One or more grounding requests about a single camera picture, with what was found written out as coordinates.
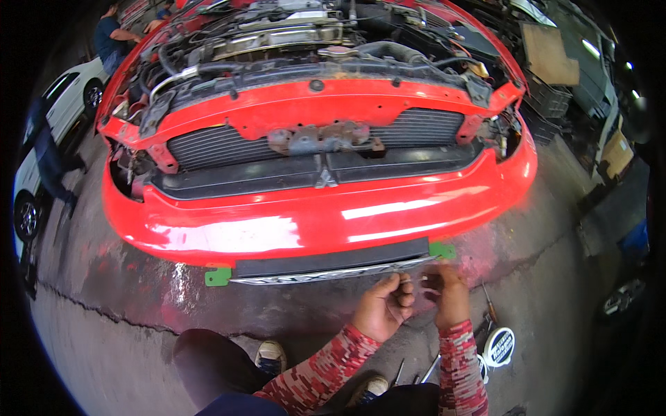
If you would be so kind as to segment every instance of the cardboard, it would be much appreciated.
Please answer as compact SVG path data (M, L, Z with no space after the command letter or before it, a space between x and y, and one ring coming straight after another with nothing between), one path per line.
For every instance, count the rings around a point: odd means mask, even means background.
M578 61L567 58L562 34L557 27L521 23L527 67L543 82L550 85L578 85Z
M620 116L617 123L617 130L611 137L611 140L608 140L603 147L603 152L601 153L601 160L608 162L609 166L606 174L608 174L610 179L620 174L629 162L631 162L631 159L633 159L633 150L627 138L622 134L622 122L623 119Z

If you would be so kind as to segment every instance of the green bracket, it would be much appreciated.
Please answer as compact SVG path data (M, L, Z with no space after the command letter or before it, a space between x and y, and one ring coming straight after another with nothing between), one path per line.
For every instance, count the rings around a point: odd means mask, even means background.
M204 277L206 286L226 286L229 284L229 279L231 279L230 268L219 268L211 272L206 272Z
M449 260L456 258L456 247L453 244L442 244L441 242L430 243L428 252L431 256L439 256Z

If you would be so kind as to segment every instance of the round sticker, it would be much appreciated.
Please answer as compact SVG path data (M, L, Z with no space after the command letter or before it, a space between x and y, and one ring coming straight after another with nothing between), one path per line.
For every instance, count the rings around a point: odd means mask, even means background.
M483 357L489 367L501 367L511 362L515 347L515 335L510 328L497 328L486 341Z
M477 354L476 358L479 360L479 371L481 371L481 379L484 381L484 384L488 384L488 364L486 364L486 361L481 356L481 354Z

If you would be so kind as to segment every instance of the white car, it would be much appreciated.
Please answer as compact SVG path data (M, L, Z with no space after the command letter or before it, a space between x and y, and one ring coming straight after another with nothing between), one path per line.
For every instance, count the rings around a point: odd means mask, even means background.
M104 72L102 60L96 57L88 63L71 67L60 75L42 94L47 103L47 120L55 143L63 144L67 133L77 124L85 111L90 117L95 115L102 101L104 84L109 79ZM23 135L23 144L28 139ZM14 177L14 232L16 253L21 258L23 244L32 241L39 230L41 209L36 195L41 183L37 169L35 151L20 152L23 160Z

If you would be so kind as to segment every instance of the radiator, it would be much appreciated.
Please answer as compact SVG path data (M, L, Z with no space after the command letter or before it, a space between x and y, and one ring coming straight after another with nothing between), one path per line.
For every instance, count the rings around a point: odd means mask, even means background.
M372 127L386 148L455 146L464 116L458 112L410 108L389 126ZM183 170L219 168L284 157L268 148L265 137L245 140L231 126L210 127L166 142Z

